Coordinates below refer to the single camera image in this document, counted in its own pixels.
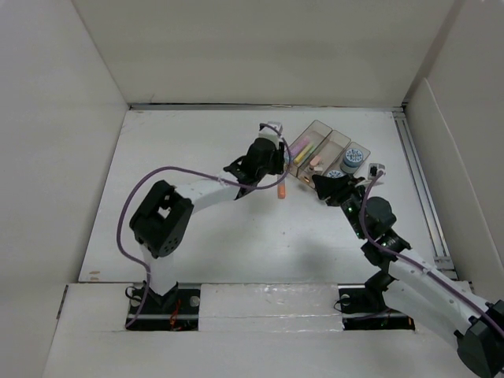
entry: orange object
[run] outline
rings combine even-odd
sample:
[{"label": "orange object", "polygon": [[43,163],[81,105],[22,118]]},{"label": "orange object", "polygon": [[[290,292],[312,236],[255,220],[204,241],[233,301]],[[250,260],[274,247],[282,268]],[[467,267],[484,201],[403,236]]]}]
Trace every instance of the orange object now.
[{"label": "orange object", "polygon": [[278,199],[285,198],[285,181],[282,181],[278,185],[276,185],[276,193],[278,194]]},{"label": "orange object", "polygon": [[175,311],[173,311],[172,313],[172,316],[170,317],[170,325],[172,326],[172,329],[173,329],[173,326],[175,325],[176,323],[176,317],[179,315],[179,310],[180,310],[180,304],[182,302],[180,301],[180,299],[177,301],[176,303],[176,308],[175,308]]}]

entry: white surface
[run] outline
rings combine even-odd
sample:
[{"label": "white surface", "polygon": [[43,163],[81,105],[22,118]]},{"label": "white surface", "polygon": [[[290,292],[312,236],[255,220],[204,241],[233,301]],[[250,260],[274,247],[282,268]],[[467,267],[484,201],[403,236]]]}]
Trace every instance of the white surface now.
[{"label": "white surface", "polygon": [[74,3],[128,102],[400,106],[454,0]]},{"label": "white surface", "polygon": [[[465,2],[408,107],[455,266],[492,298],[504,296],[503,21],[502,1]],[[439,148],[449,172],[430,156]]]},{"label": "white surface", "polygon": [[[128,332],[123,329],[128,307],[125,286],[71,285],[44,378],[474,377],[444,341],[423,328],[417,332]],[[206,295],[202,306],[212,300]]]},{"label": "white surface", "polygon": [[8,0],[0,35],[0,284],[66,284],[126,104],[69,0]]},{"label": "white surface", "polygon": [[[397,232],[432,262],[431,240],[391,113],[315,108],[130,111],[80,280],[131,282],[145,278],[143,268],[117,250],[115,231],[124,200],[149,171],[160,165],[179,165],[216,172],[246,153],[259,122],[283,122],[287,141],[292,142],[316,119],[370,149],[368,162],[385,164],[387,182],[376,187],[374,194],[391,201],[398,218]],[[367,174],[367,164],[362,172]],[[133,199],[127,221],[152,184],[163,179],[173,184],[197,180],[181,173],[159,174]],[[127,225],[123,241],[126,250],[138,253]],[[364,282],[377,269],[360,251],[362,244],[341,209],[327,207],[312,189],[289,176],[284,200],[277,199],[273,188],[195,214],[174,253],[176,278],[201,283]]]},{"label": "white surface", "polygon": [[409,102],[411,97],[415,93],[415,90],[420,85],[420,82],[424,79],[429,72],[431,72],[432,66],[435,63],[436,58],[439,55],[439,52],[444,46],[444,43],[447,40],[448,34],[450,33],[451,28],[453,27],[455,21],[457,20],[457,16],[460,13],[460,9],[464,5],[465,0],[454,0],[453,5],[450,8],[447,16],[445,17],[443,24],[439,27],[437,31],[437,35],[432,41],[431,46],[428,49],[428,52],[425,55],[424,61],[422,62],[420,68],[409,87],[408,93],[404,98],[404,102]]},{"label": "white surface", "polygon": [[201,332],[341,332],[338,285],[205,284]]},{"label": "white surface", "polygon": [[65,285],[16,284],[0,291],[0,366],[5,378],[40,378]]}]

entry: cable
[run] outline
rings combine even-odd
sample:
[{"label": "cable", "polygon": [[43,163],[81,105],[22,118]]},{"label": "cable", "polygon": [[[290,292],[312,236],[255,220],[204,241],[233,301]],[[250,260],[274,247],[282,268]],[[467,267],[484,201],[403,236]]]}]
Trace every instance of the cable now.
[{"label": "cable", "polygon": [[130,299],[130,300],[134,301],[134,300],[135,300],[135,297],[134,297],[133,295],[130,295],[130,294],[129,294],[129,292],[128,292],[128,290],[129,290],[129,289],[135,290],[135,289],[136,289],[136,287],[134,287],[134,286],[128,286],[128,287],[126,287],[126,290],[124,290],[124,295],[126,295],[126,298],[128,298],[128,299]]},{"label": "cable", "polygon": [[173,326],[176,323],[176,317],[179,316],[179,311],[180,311],[180,305],[181,304],[182,304],[182,301],[180,301],[180,299],[178,301],[176,301],[175,311],[173,311],[172,316],[170,317],[170,326],[172,327],[172,330],[173,330]]},{"label": "cable", "polygon": [[392,315],[392,309],[388,309],[388,316],[387,316],[387,319],[385,319],[384,321],[381,322],[381,326],[380,327],[384,327],[385,325],[388,324],[388,322],[390,321],[391,319],[391,315]]},{"label": "cable", "polygon": [[232,185],[234,187],[241,187],[241,188],[244,188],[244,189],[250,189],[250,190],[254,190],[254,191],[260,191],[260,190],[264,190],[264,189],[269,189],[270,187],[275,187],[276,185],[278,185],[279,183],[281,183],[282,181],[284,181],[285,177],[287,177],[287,174],[289,172],[289,166],[290,166],[290,163],[292,161],[291,149],[289,148],[289,146],[288,146],[287,141],[285,140],[285,138],[273,126],[270,126],[269,124],[260,124],[260,125],[262,127],[264,127],[264,128],[270,128],[270,129],[272,129],[282,139],[283,145],[285,146],[285,149],[287,150],[287,155],[289,157],[289,165],[285,168],[285,172],[274,183],[271,183],[269,185],[265,185],[263,187],[253,187],[253,186],[250,186],[250,185],[245,185],[245,184],[242,184],[242,183],[236,183],[236,182],[233,182],[233,181],[230,181],[230,180],[222,179],[222,178],[217,177],[217,176],[208,175],[206,173],[202,173],[202,172],[198,172],[198,171],[193,171],[191,169],[185,169],[185,168],[173,167],[173,166],[165,166],[165,167],[160,167],[158,169],[155,169],[152,172],[147,173],[133,187],[131,193],[129,194],[129,196],[126,198],[126,201],[124,202],[123,209],[120,212],[119,220],[117,221],[116,244],[117,244],[117,248],[119,248],[119,251],[122,253],[123,256],[125,256],[127,259],[129,259],[129,260],[131,260],[133,262],[136,262],[137,264],[140,264],[145,269],[145,272],[146,272],[146,281],[145,281],[145,290],[144,290],[143,295],[142,295],[142,300],[140,301],[139,307],[136,310],[135,316],[125,325],[126,328],[130,327],[139,318],[139,315],[142,312],[143,306],[145,305],[145,301],[147,300],[147,294],[148,294],[149,286],[150,286],[150,266],[147,263],[145,263],[144,261],[140,260],[139,258],[136,258],[136,257],[130,255],[128,252],[126,252],[126,250],[123,247],[123,243],[121,242],[121,233],[122,233],[124,219],[126,217],[126,211],[128,210],[128,207],[130,206],[130,204],[132,203],[132,199],[135,196],[136,192],[141,188],[142,185],[144,185],[144,183],[149,178],[151,178],[154,175],[157,175],[160,172],[164,172],[164,171],[177,171],[177,172],[189,173],[191,175],[204,177],[204,178],[209,179],[209,180],[214,180],[214,181],[220,181],[220,182],[223,182],[223,183],[227,183],[228,185]]},{"label": "cable", "polygon": [[[344,313],[341,309],[336,309],[336,305],[341,305],[341,301],[338,299],[336,301],[336,303],[334,304],[334,306],[332,307],[333,309],[335,309],[336,311],[338,311],[339,313],[345,315],[346,313]],[[385,313],[387,312],[391,312],[392,309],[384,309],[383,311],[380,311],[378,313],[370,313],[369,315],[364,315],[363,317],[352,317],[352,321],[366,321],[368,319],[373,319],[375,317],[380,317],[381,315],[384,315]]]},{"label": "cable", "polygon": [[403,261],[408,262],[410,265],[414,266],[415,268],[421,270],[422,272],[426,272],[427,276],[432,278],[439,286],[441,286],[443,289],[448,291],[450,294],[452,294],[454,297],[460,299],[462,302],[464,302],[467,306],[469,306],[471,309],[473,309],[475,312],[477,312],[481,317],[490,325],[503,339],[504,339],[504,329],[500,328],[498,324],[491,318],[489,317],[476,303],[471,301],[470,299],[467,299],[464,295],[459,293],[456,289],[452,288],[449,284],[441,280],[438,276],[436,276],[434,273],[432,273],[427,267],[423,266],[417,261],[414,261],[412,258],[409,258],[408,256],[402,255],[398,252],[395,252],[394,250],[390,250],[379,243],[377,243],[369,234],[366,226],[365,226],[365,207],[368,203],[368,198],[369,198],[369,193],[371,193],[372,187],[376,184],[378,179],[383,175],[384,173],[382,171],[379,171],[376,177],[371,181],[369,184],[368,188],[365,191],[364,198],[362,199],[362,206],[361,206],[361,211],[359,212],[359,223],[361,224],[362,232],[364,233],[365,238],[378,250],[381,250],[385,254],[390,254],[394,256],[395,258],[399,258]]}]

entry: screw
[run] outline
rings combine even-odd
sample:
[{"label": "screw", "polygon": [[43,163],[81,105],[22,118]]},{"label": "screw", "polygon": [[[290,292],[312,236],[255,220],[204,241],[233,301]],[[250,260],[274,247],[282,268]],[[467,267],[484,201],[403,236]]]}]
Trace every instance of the screw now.
[{"label": "screw", "polygon": [[135,295],[133,297],[133,299],[130,301],[130,305],[132,307],[138,307],[138,306],[140,306],[141,301],[142,301],[142,299],[138,295]]},{"label": "screw", "polygon": [[339,297],[339,303],[341,303],[342,306],[348,306],[350,304],[350,296],[348,294],[343,294]]},{"label": "screw", "polygon": [[196,295],[189,298],[189,306],[198,307],[199,306],[199,297]]}]

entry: small container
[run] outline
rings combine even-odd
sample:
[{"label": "small container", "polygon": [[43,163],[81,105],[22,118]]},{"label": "small container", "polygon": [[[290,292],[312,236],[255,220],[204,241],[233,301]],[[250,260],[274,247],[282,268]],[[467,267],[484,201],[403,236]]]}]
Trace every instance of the small container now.
[{"label": "small container", "polygon": [[368,149],[356,142],[352,142],[345,149],[344,154],[341,154],[324,172],[324,176],[338,177],[340,173],[353,175],[362,167],[370,154],[371,152]]},{"label": "small container", "polygon": [[332,129],[319,120],[312,122],[310,126],[292,143],[291,152],[293,163],[289,173],[298,177],[302,165],[307,165],[316,150],[326,143]]},{"label": "small container", "polygon": [[[343,151],[346,150],[347,146],[350,144],[350,138],[343,135],[341,132],[332,130],[329,137],[319,145],[317,149],[313,152],[312,158],[305,161],[299,167],[298,178],[303,182],[315,188],[311,177],[313,174],[320,175],[325,172],[329,166],[339,158]],[[310,164],[315,158],[320,158],[320,162],[317,164],[317,170]]]}]

